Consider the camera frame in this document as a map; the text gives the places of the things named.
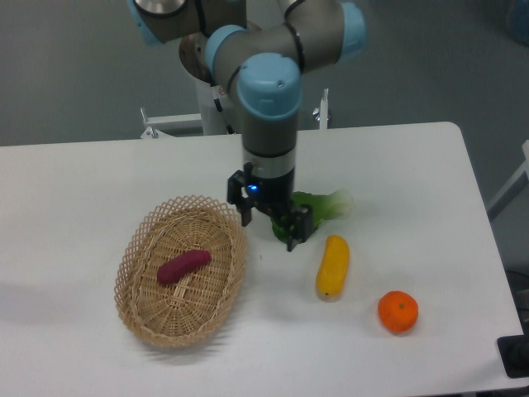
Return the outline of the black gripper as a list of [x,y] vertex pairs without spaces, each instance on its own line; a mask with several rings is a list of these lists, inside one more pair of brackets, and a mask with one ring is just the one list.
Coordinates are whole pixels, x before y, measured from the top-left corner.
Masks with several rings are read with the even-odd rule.
[[228,179],[227,202],[236,206],[243,227],[251,222],[253,208],[270,219],[287,218],[284,233],[287,250],[291,252],[314,233],[312,207],[293,207],[294,170],[279,177],[264,178],[256,176],[254,168],[247,162]]

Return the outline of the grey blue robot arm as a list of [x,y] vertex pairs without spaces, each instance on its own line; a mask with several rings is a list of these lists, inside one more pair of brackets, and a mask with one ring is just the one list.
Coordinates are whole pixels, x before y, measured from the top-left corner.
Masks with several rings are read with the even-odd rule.
[[348,1],[282,1],[284,20],[248,26],[243,1],[131,1],[144,40],[164,44],[192,34],[213,82],[236,112],[243,167],[227,182],[227,200],[248,223],[253,210],[274,220],[293,249],[315,230],[312,208],[293,201],[303,74],[348,60],[366,45],[362,11]]

